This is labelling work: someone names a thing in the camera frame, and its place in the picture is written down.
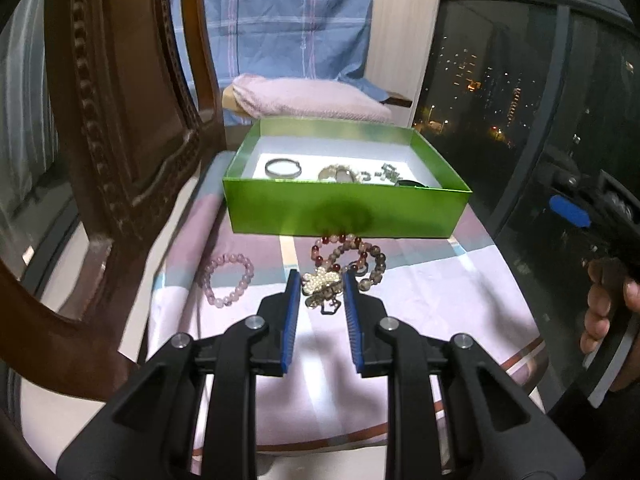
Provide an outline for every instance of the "plaid fabric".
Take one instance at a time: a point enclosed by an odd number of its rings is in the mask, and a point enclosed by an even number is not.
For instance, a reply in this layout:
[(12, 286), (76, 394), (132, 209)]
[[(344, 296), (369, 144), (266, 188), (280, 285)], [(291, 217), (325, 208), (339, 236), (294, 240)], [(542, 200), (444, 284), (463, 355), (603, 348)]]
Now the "plaid fabric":
[[(220, 88), (243, 73), (336, 79), (383, 101), (386, 92), (364, 79), (371, 7), (372, 0), (205, 0)], [(194, 93), (180, 0), (172, 0), (172, 16), (184, 75)]]
[[(283, 291), (289, 270), (314, 268), (312, 238), (232, 231), (222, 191), (232, 156), (219, 154), (204, 174), (156, 275), (149, 355), (178, 331), (195, 338), (224, 332), (254, 314), (264, 296)], [(386, 254), (385, 277), (370, 294), (385, 303), (390, 316), (440, 339), (468, 332), (518, 383), (535, 386), (546, 368), (544, 342), (508, 266), (470, 208), (449, 240), (368, 241)], [(217, 309), (207, 303), (194, 277), (201, 261), (223, 253), (248, 256), (255, 278), (240, 301)], [(232, 291), (240, 274), (239, 266), (217, 269), (211, 279), (216, 296)], [(207, 393), (202, 401), (196, 448), (202, 444), (208, 398)], [(441, 409), (439, 396), (435, 400)], [(289, 373), (282, 379), (258, 377), (256, 402), (257, 443), (263, 451), (360, 446), (385, 439), (386, 379), (356, 375), (343, 308), (335, 316), (322, 316), (301, 303)]]

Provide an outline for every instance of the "rose quartz bracelet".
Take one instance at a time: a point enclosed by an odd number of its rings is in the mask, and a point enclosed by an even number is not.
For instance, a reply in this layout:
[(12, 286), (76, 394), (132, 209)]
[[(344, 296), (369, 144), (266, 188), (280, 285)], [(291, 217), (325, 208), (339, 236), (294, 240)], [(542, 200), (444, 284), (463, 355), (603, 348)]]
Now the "rose quartz bracelet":
[[(244, 266), (245, 273), (242, 275), (242, 279), (236, 290), (223, 299), (216, 298), (211, 288), (211, 275), (216, 271), (218, 267), (222, 267), (225, 264), (240, 264)], [(223, 254), (212, 258), (211, 261), (204, 268), (204, 275), (202, 277), (202, 289), (207, 297), (210, 305), (215, 305), (218, 308), (231, 305), (234, 301), (238, 301), (251, 283), (254, 277), (254, 264), (251, 260), (244, 256), (244, 254)]]

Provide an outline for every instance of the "pink blanket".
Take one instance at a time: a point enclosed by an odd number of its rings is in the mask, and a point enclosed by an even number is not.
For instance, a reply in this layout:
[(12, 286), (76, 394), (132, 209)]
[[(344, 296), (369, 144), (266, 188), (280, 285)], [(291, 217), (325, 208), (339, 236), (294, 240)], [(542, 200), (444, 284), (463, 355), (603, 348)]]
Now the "pink blanket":
[[(254, 314), (261, 298), (283, 291), (290, 269), (309, 272), (314, 266), (311, 238), (232, 231), (222, 193), (231, 155), (220, 154), (204, 175), (158, 272), (149, 355), (179, 330), (196, 338), (224, 332)], [(371, 241), (386, 253), (387, 270), (370, 293), (384, 301), (390, 316), (440, 339), (468, 332), (517, 382), (529, 390), (535, 386), (546, 368), (544, 342), (508, 266), (470, 208), (449, 240)], [(240, 301), (218, 309), (207, 303), (194, 276), (201, 260), (223, 253), (251, 258), (255, 277)], [(217, 297), (238, 283), (240, 272), (234, 267), (213, 274)], [(207, 393), (196, 428), (196, 453), (208, 399)], [(355, 373), (343, 308), (335, 316), (322, 316), (301, 303), (289, 373), (284, 378), (258, 377), (256, 403), (259, 450), (330, 449), (385, 439), (386, 379), (363, 379)]]

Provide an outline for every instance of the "carved wooden frame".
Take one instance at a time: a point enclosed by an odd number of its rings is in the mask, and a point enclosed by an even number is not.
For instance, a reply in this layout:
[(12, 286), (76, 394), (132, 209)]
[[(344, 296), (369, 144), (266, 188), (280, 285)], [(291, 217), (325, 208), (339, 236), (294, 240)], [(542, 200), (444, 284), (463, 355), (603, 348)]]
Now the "carved wooden frame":
[(169, 0), (45, 0), (49, 93), (89, 249), (57, 314), (0, 264), (0, 356), (40, 386), (106, 400), (127, 379), (118, 346), (148, 252), (203, 156), (225, 147), (203, 3), (183, 1), (200, 112)]

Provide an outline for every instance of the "glass window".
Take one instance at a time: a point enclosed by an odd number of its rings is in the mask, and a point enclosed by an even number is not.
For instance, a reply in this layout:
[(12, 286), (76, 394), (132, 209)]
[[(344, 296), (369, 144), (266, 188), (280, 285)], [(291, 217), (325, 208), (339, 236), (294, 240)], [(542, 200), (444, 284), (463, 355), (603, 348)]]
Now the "glass window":
[(414, 127), (471, 187), (485, 222), (540, 105), (556, 10), (505, 1), (444, 2)]
[[(564, 88), (538, 164), (565, 158), (582, 173), (605, 170), (640, 196), (640, 42), (581, 15), (574, 15), (572, 38)], [(496, 243), (568, 386), (582, 361), (578, 338), (590, 287), (583, 264), (605, 253), (599, 241), (549, 211), (548, 199), (534, 176)]]
[(0, 31), (0, 258), (19, 279), (72, 198), (47, 92), (44, 0)]

